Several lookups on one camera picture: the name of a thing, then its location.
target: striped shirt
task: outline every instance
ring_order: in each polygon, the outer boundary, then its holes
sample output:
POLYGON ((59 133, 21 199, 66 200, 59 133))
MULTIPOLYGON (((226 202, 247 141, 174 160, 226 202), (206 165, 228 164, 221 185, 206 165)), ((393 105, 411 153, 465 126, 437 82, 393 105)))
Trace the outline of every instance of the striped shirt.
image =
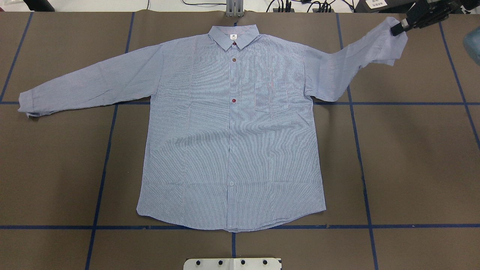
POLYGON ((394 18, 333 54, 214 26, 108 59, 20 94, 30 116, 151 97, 140 215, 254 231, 325 210, 311 96, 335 101, 370 62, 393 65, 394 18))

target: white mounting bracket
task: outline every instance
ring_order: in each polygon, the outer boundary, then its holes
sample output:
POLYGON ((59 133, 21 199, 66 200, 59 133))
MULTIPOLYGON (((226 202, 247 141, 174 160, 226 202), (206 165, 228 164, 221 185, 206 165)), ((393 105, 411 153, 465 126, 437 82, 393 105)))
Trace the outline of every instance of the white mounting bracket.
POLYGON ((227 17, 243 17, 243 0, 227 0, 227 17))
POLYGON ((281 270, 280 258, 188 259, 183 270, 281 270))

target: wire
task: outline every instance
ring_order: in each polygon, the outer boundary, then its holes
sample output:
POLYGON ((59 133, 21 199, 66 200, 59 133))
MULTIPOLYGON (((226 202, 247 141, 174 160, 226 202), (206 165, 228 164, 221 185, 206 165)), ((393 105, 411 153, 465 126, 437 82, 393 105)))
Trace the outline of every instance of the wire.
POLYGON ((319 1, 314 1, 310 4, 310 7, 308 7, 307 9, 307 12, 310 11, 310 8, 314 5, 314 4, 318 4, 318 11, 317 12, 332 12, 332 6, 331 4, 333 2, 335 2, 336 0, 333 0, 331 1, 330 3, 327 3, 327 1, 325 0, 325 2, 323 3, 320 3, 319 1))
POLYGON ((319 1, 314 1, 310 4, 310 7, 308 7, 307 9, 307 13, 310 11, 310 8, 313 6, 313 4, 318 4, 318 9, 320 9, 321 7, 321 3, 319 1))
POLYGON ((346 0, 342 0, 342 2, 344 2, 345 4, 347 4, 348 7, 355 12, 355 8, 353 7, 353 5, 350 5, 350 3, 348 3, 346 0))
POLYGON ((181 0, 185 5, 189 6, 199 6, 199 5, 227 5, 226 3, 199 3, 199 4, 190 4, 190 3, 185 3, 184 0, 181 0))
POLYGON ((268 8, 267 8, 267 11, 265 11, 265 12, 268 12, 268 10, 270 9, 270 6, 273 4, 273 2, 275 2, 275 0, 272 0, 272 1, 270 2, 270 4, 268 5, 268 8))

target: long sleeve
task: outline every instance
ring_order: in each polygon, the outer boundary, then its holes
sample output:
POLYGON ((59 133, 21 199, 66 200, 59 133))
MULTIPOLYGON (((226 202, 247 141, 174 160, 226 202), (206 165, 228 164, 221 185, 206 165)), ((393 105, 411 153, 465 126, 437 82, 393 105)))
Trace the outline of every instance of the long sleeve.
POLYGON ((305 46, 305 95, 325 101, 338 100, 358 70, 369 63, 393 65, 407 43, 406 33, 394 37, 390 28, 398 20, 388 17, 362 39, 336 53, 305 46))
POLYGON ((41 116, 148 97, 156 93, 162 67, 161 45, 138 49, 21 93, 18 111, 41 116))

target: label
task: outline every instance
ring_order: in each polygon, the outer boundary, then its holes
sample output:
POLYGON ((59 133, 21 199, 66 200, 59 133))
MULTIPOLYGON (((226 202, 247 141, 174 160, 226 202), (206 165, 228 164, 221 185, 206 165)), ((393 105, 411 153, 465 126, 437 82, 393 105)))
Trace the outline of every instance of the label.
POLYGON ((365 0, 365 2, 371 9, 387 6, 385 0, 365 0))

